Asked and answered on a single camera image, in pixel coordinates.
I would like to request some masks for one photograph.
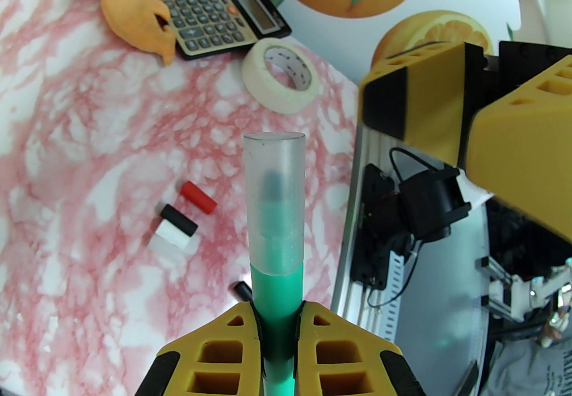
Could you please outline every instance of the calculator button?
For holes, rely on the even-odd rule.
[[[202,29],[201,28],[186,28],[186,29],[181,29],[179,31],[179,35],[181,36],[181,38],[183,38],[184,40],[188,39],[188,38],[197,38],[202,36]]]
[[[186,47],[188,47],[188,49],[190,49],[191,51],[196,51],[198,50],[198,45],[196,43],[196,41],[194,40],[187,40],[185,42]]]

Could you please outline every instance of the calculator display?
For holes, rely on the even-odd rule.
[[[274,22],[266,7],[262,5],[260,0],[238,0],[241,6],[248,12],[260,32],[268,34],[279,30],[280,28]]]

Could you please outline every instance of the pink marble surface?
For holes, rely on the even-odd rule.
[[[235,303],[249,272],[241,138],[307,134],[305,294],[329,306],[356,126],[355,85],[308,52],[320,97],[295,116],[243,88],[239,55],[162,67],[98,0],[0,0],[0,387],[134,394],[166,342]],[[194,181],[207,216],[177,196]],[[186,261],[147,249],[155,207],[199,224]]]

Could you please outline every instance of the calculator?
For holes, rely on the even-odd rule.
[[[292,33],[270,0],[162,1],[185,59],[245,49],[261,38]]]

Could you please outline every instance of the red block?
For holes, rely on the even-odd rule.
[[[181,188],[181,194],[200,208],[207,215],[212,214],[216,207],[216,202],[190,181],[186,182]]]

